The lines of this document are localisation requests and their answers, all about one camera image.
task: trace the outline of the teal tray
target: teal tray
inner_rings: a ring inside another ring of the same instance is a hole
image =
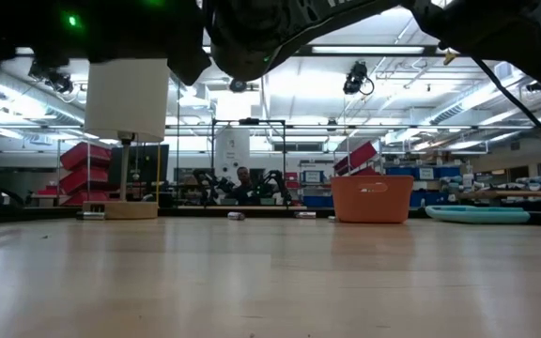
[[[433,219],[454,223],[519,224],[530,220],[521,207],[431,206],[425,211]]]

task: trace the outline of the white cylinder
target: white cylinder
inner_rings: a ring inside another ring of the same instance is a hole
[[[161,59],[91,64],[85,131],[103,139],[128,132],[135,141],[163,141],[169,75]]]
[[[250,131],[228,127],[216,135],[216,176],[227,177],[237,183],[237,169],[241,166],[250,166]]]

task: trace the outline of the red bin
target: red bin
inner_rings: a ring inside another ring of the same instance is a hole
[[[410,176],[333,177],[335,218],[346,223],[402,223],[409,217]]]

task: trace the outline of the person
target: person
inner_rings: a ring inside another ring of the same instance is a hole
[[[237,170],[237,177],[240,180],[240,185],[233,189],[226,198],[236,199],[240,206],[252,206],[259,204],[256,202],[256,198],[253,197],[254,184],[250,179],[250,170],[246,167],[239,167]]]

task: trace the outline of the orange basket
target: orange basket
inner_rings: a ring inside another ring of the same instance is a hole
[[[402,223],[409,217],[410,176],[333,177],[335,218],[347,223]]]

